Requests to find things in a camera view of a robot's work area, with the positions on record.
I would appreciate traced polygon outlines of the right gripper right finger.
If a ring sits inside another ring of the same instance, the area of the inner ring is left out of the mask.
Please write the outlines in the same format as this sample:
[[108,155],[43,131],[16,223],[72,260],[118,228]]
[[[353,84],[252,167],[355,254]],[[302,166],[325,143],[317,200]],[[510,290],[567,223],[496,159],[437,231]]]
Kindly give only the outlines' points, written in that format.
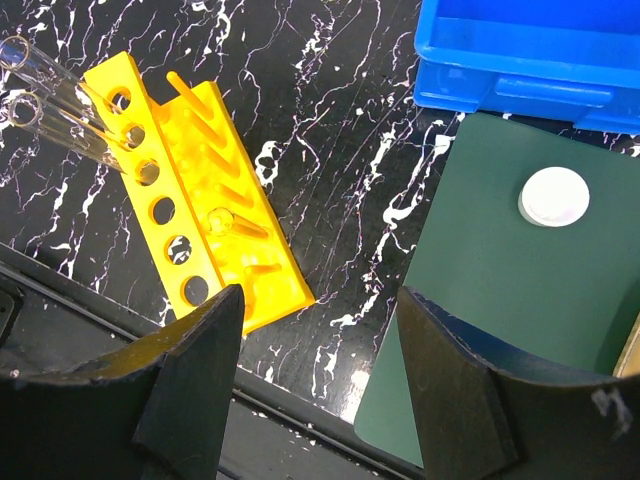
[[408,287],[397,323],[428,478],[638,477],[637,376],[530,354]]

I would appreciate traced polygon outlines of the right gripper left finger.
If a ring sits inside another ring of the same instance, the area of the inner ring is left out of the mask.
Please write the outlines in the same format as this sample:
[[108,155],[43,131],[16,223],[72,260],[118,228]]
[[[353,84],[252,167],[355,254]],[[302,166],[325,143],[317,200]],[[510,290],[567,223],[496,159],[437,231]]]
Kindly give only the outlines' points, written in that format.
[[5,479],[213,479],[245,311],[231,285],[69,371],[1,372]]

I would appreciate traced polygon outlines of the yellow test tube rack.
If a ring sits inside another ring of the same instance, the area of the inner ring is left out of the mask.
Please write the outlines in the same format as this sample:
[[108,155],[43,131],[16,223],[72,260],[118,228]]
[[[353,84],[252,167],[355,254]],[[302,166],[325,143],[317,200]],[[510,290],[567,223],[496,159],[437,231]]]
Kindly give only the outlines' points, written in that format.
[[[157,103],[126,52],[84,78],[123,110],[114,114],[102,107],[99,114],[135,167],[122,180],[177,317],[229,285],[243,290],[245,332],[314,303],[216,83],[189,86],[170,72],[176,96]],[[211,235],[206,215],[219,207],[269,236]]]

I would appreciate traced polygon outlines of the clear test tube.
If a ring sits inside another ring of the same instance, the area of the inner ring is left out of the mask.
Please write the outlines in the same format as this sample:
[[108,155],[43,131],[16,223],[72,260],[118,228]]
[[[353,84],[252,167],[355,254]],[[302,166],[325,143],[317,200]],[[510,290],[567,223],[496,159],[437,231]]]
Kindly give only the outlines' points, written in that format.
[[263,227],[227,208],[219,207],[209,211],[206,222],[209,233],[214,236],[236,234],[256,239],[266,239],[269,236]]
[[9,102],[9,121],[16,127],[44,137],[76,153],[133,175],[124,145],[110,132],[92,125],[31,92]]
[[99,122],[99,109],[122,114],[123,110],[96,93],[85,81],[56,63],[20,35],[1,41],[1,67],[69,113]]

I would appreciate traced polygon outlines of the blue plastic compartment bin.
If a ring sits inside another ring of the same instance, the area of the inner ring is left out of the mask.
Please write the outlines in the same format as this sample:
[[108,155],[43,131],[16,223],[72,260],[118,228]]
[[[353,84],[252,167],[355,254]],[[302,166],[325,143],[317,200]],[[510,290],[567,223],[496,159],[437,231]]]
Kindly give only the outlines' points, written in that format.
[[416,105],[639,132],[636,1],[425,1]]

